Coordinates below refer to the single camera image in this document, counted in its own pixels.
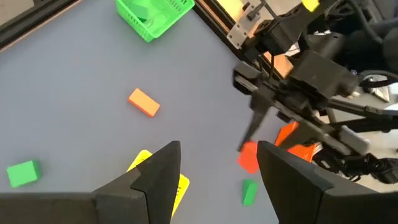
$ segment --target green basket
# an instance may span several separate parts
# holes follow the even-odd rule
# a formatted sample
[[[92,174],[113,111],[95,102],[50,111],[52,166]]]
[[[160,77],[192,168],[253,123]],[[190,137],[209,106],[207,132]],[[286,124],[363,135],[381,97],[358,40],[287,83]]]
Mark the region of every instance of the green basket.
[[[146,42],[162,35],[194,5],[194,0],[116,0],[119,15]]]

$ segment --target green cube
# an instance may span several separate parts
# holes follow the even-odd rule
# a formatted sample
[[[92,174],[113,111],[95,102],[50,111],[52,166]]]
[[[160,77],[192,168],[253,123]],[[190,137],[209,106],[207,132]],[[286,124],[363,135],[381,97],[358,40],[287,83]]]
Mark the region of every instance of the green cube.
[[[251,206],[257,193],[257,183],[254,180],[243,181],[243,205]]]
[[[35,182],[41,177],[39,163],[27,161],[7,168],[8,178],[12,188]]]

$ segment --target orange object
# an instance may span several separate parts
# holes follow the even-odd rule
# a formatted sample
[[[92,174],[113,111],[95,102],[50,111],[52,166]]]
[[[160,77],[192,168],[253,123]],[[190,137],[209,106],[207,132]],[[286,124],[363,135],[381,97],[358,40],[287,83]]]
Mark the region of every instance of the orange object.
[[[282,129],[280,129],[278,138],[275,141],[275,145],[279,146],[280,143],[282,143],[282,141],[288,136],[290,135],[294,129],[296,129],[299,126],[299,124],[297,122],[293,122],[291,124],[288,124],[286,126],[284,126]],[[296,145],[294,147],[291,147],[288,152],[299,156],[300,158],[311,162],[312,161],[312,157],[313,157],[313,153],[316,149],[316,145],[312,145],[309,147],[305,147],[302,145]]]
[[[156,101],[138,88],[131,93],[128,101],[151,118],[155,116],[157,110],[160,108],[160,105]]]
[[[248,173],[255,174],[257,170],[259,170],[259,163],[257,162],[257,143],[254,141],[244,143],[237,162]]]

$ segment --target yellow block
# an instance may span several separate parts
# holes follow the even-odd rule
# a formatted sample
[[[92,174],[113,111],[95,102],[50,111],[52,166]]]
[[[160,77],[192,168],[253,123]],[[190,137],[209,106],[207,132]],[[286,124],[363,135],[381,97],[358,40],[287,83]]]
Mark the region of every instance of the yellow block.
[[[301,0],[304,7],[313,12],[319,6],[319,0]]]
[[[150,153],[148,150],[145,150],[145,149],[142,150],[138,154],[136,159],[132,162],[132,164],[130,165],[130,167],[127,170],[127,172],[129,172],[131,169],[135,168],[135,166],[140,164],[142,161],[148,159],[151,155],[152,155],[152,153]],[[178,182],[178,189],[177,189],[177,194],[175,196],[172,217],[174,216],[174,213],[175,213],[176,209],[178,208],[178,205],[180,205],[180,202],[181,202],[182,198],[185,195],[185,192],[187,191],[187,189],[189,187],[189,183],[190,183],[189,179],[184,177],[184,175],[180,174],[180,181]]]

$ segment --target gray table surface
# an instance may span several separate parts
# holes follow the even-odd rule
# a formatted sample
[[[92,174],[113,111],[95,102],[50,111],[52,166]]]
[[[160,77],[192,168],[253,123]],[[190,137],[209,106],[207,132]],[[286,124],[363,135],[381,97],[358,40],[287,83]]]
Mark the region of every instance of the gray table surface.
[[[90,192],[179,140],[191,184],[172,223],[277,223],[260,175],[236,163],[251,117],[237,61],[193,11],[147,44],[113,0],[83,1],[0,55],[0,192]],[[127,102],[135,88],[161,104],[155,118]],[[283,125],[273,110],[256,138]],[[31,159],[43,177],[11,189],[7,166]],[[260,184],[246,208],[249,178]]]

